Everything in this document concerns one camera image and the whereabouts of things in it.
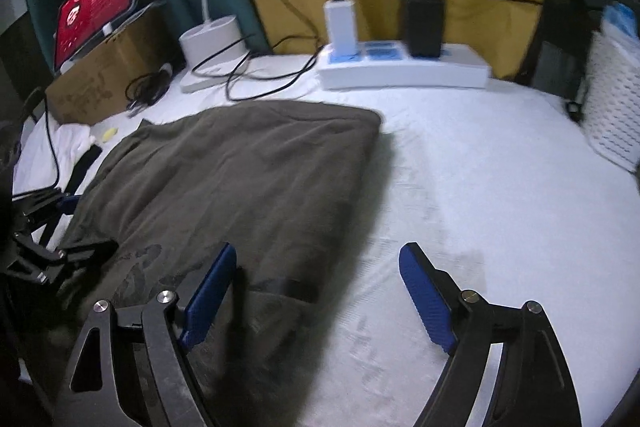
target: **black power adapter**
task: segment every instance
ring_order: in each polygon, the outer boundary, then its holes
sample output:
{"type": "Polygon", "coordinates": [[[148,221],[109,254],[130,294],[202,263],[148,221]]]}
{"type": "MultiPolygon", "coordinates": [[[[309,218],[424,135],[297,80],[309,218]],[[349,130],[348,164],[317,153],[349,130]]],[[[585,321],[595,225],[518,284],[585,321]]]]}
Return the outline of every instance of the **black power adapter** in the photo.
{"type": "Polygon", "coordinates": [[[400,0],[400,39],[416,58],[438,58],[444,34],[444,0],[400,0]]]}

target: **power strip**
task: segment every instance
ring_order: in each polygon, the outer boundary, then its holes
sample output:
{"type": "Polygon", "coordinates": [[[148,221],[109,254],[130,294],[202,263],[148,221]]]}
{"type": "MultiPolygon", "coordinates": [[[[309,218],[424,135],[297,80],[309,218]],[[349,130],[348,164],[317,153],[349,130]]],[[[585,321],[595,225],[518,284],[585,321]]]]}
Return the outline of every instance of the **power strip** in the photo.
{"type": "Polygon", "coordinates": [[[443,44],[440,58],[413,58],[400,41],[359,43],[354,57],[335,58],[329,44],[316,70],[324,89],[379,87],[485,88],[491,68],[465,44],[443,44]]]}

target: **white lamp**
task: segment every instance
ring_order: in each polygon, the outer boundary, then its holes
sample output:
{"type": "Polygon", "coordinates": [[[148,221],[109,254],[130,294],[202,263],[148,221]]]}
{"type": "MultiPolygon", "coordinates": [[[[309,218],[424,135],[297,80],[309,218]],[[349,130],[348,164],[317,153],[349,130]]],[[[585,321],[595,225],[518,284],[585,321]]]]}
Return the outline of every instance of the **white lamp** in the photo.
{"type": "MultiPolygon", "coordinates": [[[[235,16],[225,17],[217,21],[212,21],[209,17],[209,4],[207,0],[200,0],[202,4],[203,23],[180,36],[180,46],[187,65],[191,69],[209,55],[240,39],[240,29],[235,16]]],[[[246,53],[244,42],[238,42],[225,53],[206,63],[205,67],[210,67],[222,62],[239,60],[246,53]]]]}

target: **blue rubber fingertip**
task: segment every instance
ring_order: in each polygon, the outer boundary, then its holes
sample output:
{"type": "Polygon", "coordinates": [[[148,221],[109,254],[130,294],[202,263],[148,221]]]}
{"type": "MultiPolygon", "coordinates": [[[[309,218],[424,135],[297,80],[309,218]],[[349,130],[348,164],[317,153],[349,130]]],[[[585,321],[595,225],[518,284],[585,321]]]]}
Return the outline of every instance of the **blue rubber fingertip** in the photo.
{"type": "Polygon", "coordinates": [[[206,338],[235,273],[236,250],[225,245],[185,308],[185,326],[178,340],[185,350],[190,351],[206,338]]]}
{"type": "Polygon", "coordinates": [[[442,296],[418,264],[411,248],[402,247],[398,265],[404,285],[414,301],[431,342],[451,355],[457,340],[451,329],[451,313],[442,296]]]}

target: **brown box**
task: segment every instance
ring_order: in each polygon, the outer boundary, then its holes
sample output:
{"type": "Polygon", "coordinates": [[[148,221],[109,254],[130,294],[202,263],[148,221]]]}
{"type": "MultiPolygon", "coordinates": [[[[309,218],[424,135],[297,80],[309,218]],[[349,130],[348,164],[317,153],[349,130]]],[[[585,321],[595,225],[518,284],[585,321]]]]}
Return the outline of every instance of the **brown box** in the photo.
{"type": "Polygon", "coordinates": [[[122,112],[127,85],[179,53],[159,7],[147,7],[47,87],[51,112],[60,123],[88,125],[122,112]]]}

